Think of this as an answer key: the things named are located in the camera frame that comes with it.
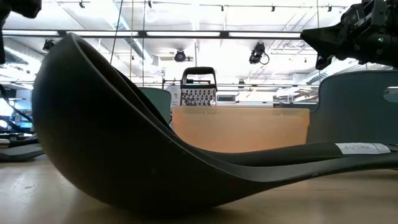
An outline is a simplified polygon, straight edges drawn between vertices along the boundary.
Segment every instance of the ceiling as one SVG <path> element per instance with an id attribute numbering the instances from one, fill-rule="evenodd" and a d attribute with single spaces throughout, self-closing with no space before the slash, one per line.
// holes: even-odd
<path id="1" fill-rule="evenodd" d="M 36 19 L 12 13 L 5 29 L 40 30 L 115 30 L 120 0 L 43 0 Z M 325 27 L 340 21 L 341 14 L 353 3 L 350 0 L 160 0 L 123 1 L 119 28 L 132 30 L 256 30 L 301 31 Z M 10 37 L 10 40 L 41 55 L 45 38 Z M 110 59 L 113 39 L 86 39 L 104 57 Z M 267 65 L 251 65 L 249 56 L 257 42 L 263 42 L 269 54 Z M 231 40 L 231 39 L 136 39 L 155 59 L 140 60 L 127 40 L 117 39 L 113 65 L 135 82 L 160 82 L 162 77 L 179 80 L 187 67 L 211 66 L 218 83 L 296 84 L 315 71 L 316 51 L 301 40 Z M 184 50 L 192 60 L 177 63 L 177 50 Z"/>

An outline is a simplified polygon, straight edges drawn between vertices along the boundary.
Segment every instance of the wooden table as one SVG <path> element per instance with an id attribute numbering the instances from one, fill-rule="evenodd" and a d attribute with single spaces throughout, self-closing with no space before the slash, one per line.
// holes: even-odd
<path id="1" fill-rule="evenodd" d="M 398 171 L 320 177 L 214 210 L 153 219 L 109 207 L 76 189 L 44 156 L 0 164 L 0 223 L 398 223 Z"/>

